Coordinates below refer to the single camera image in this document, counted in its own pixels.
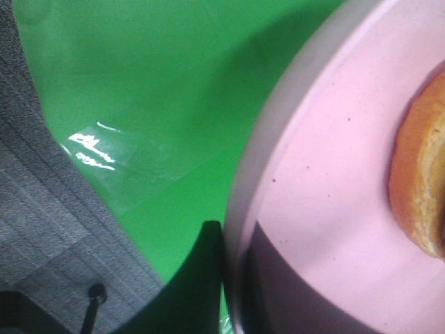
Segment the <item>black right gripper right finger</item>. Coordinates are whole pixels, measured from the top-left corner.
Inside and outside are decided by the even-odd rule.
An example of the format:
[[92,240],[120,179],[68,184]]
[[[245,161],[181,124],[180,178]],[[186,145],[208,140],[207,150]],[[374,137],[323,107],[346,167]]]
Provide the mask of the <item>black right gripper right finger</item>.
[[246,333],[368,333],[368,326],[310,287],[255,225],[246,254],[241,323]]

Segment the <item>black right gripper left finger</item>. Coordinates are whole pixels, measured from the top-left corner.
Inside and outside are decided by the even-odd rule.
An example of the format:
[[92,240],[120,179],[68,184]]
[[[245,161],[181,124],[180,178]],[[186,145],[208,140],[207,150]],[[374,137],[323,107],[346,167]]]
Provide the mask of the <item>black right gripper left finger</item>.
[[223,233],[206,221],[182,266],[161,292],[116,333],[218,333]]

